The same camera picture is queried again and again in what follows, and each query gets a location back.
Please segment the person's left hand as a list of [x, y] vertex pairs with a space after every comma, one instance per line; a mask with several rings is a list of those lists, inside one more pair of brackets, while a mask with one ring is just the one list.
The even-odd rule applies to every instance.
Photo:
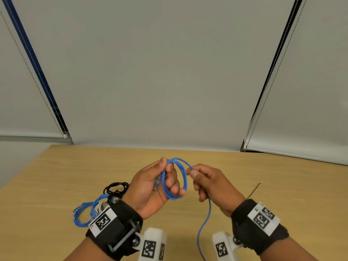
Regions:
[[[168, 163], [168, 159], [165, 172], [166, 174], [171, 172], [177, 173], [174, 165], [172, 163]], [[154, 190], [154, 184], [157, 177], [142, 178], [139, 172], [136, 173], [128, 190], [122, 198], [122, 200], [133, 210], [135, 210], [143, 220], [146, 220], [157, 213], [168, 201], [168, 197], [166, 196], [161, 184], [159, 184], [159, 187]], [[178, 197], [183, 197], [186, 194], [186, 190], [184, 188], [169, 189], [169, 191]]]

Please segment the person's right hand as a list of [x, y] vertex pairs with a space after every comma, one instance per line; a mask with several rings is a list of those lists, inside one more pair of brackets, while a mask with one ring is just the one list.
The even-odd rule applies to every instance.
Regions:
[[230, 218], [233, 211], [246, 200], [220, 169], [200, 163], [186, 170], [197, 170], [202, 174], [200, 180], [193, 180], [199, 201], [210, 199], [227, 217]]

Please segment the person's left forearm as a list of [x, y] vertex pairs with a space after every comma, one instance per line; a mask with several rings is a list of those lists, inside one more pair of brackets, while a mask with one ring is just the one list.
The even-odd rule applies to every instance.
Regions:
[[86, 237], [63, 261], [114, 261]]

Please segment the person's right forearm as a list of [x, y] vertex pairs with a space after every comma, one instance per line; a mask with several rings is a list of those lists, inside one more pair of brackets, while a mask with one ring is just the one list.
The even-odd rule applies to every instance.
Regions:
[[261, 261], [319, 261], [291, 237], [274, 242], [259, 257]]

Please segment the grey roller blind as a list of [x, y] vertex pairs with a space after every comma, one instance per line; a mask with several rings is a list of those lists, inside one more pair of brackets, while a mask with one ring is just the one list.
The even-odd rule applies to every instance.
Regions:
[[295, 0], [246, 151], [348, 165], [348, 0]]
[[75, 145], [239, 151], [295, 0], [12, 0]]

